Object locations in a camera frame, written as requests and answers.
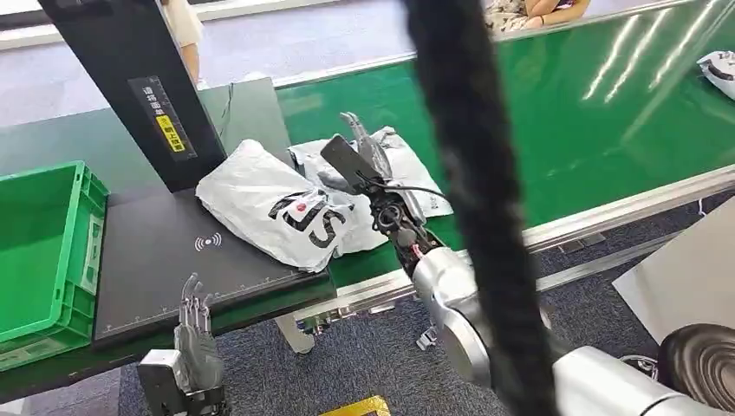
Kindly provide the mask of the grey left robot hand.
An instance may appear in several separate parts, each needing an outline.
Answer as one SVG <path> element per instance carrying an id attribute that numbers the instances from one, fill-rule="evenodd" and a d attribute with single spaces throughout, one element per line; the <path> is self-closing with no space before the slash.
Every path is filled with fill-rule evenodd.
<path id="1" fill-rule="evenodd" d="M 203 284 L 192 273 L 181 290 L 179 325 L 174 329 L 174 346 L 185 362 L 192 391 L 221 387 L 224 364 L 211 330 L 213 294 L 203 297 Z"/>

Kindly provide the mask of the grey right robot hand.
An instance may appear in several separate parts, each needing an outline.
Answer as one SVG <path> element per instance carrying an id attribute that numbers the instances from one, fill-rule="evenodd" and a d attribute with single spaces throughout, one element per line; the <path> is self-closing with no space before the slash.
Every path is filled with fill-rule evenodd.
<path id="1" fill-rule="evenodd" d="M 352 112 L 340 113 L 354 140 L 348 142 L 335 134 L 320 151 L 331 169 L 319 171 L 317 177 L 332 189 L 350 195 L 369 195 L 393 178 L 390 161 L 381 143 L 362 125 Z"/>

